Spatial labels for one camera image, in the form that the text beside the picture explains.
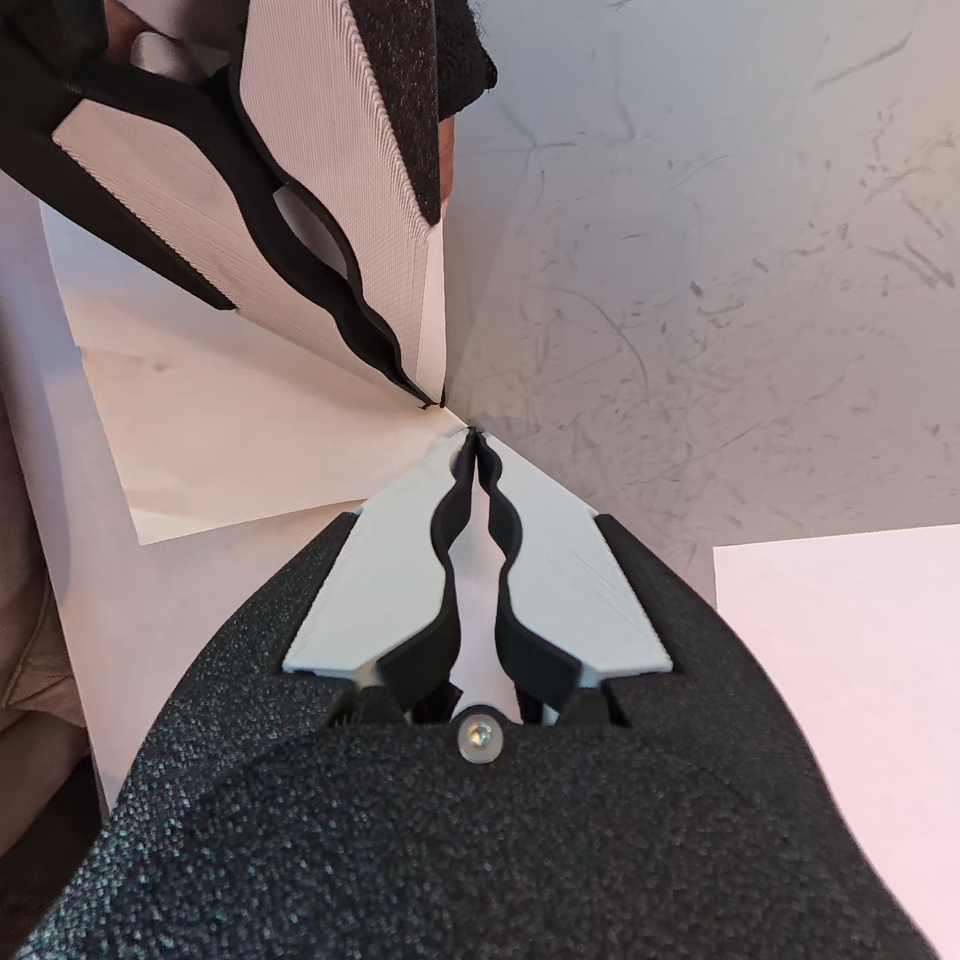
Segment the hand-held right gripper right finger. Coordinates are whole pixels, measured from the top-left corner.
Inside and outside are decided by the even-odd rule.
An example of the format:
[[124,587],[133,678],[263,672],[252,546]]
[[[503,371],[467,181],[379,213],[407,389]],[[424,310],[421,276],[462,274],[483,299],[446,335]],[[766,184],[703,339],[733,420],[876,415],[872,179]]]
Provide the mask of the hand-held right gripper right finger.
[[613,519],[511,450],[478,436],[487,529],[503,555],[494,639],[525,722],[616,715],[610,681],[674,662],[604,534]]

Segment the white paper sheet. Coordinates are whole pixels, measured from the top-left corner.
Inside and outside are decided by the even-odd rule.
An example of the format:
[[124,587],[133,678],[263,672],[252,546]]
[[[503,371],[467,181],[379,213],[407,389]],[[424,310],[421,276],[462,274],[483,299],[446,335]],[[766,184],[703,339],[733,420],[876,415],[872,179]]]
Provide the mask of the white paper sheet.
[[102,803],[217,630],[462,426],[1,190],[2,393]]
[[714,570],[871,863],[958,958],[958,526],[716,547]]

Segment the person's beige sweatshirt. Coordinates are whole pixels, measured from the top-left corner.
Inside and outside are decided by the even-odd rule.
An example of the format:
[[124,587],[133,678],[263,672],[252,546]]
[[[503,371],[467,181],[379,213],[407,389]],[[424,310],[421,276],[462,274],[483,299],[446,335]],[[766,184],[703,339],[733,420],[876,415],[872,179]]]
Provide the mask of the person's beige sweatshirt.
[[28,713],[84,728],[80,695],[38,526],[1,397],[2,730]]

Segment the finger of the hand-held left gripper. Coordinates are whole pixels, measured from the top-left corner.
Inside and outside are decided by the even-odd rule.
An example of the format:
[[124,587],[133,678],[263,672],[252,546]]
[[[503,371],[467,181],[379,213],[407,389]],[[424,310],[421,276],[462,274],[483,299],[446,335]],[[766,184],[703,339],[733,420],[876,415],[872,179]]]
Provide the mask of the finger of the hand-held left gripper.
[[82,98],[53,139],[242,316],[434,403],[400,369],[395,337],[359,307],[347,278],[290,228],[269,168],[210,98],[133,110]]
[[401,373],[443,403],[443,224],[420,209],[349,2],[250,2],[238,84],[270,158],[344,235]]

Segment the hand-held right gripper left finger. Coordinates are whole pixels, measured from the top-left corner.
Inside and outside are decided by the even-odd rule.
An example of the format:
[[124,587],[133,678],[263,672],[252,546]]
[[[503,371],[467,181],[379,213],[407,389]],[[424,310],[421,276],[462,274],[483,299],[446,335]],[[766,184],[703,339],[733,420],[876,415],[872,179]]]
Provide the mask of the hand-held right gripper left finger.
[[390,691],[403,713],[450,680],[461,625],[450,547],[472,514],[476,431],[443,438],[351,515],[282,661]]

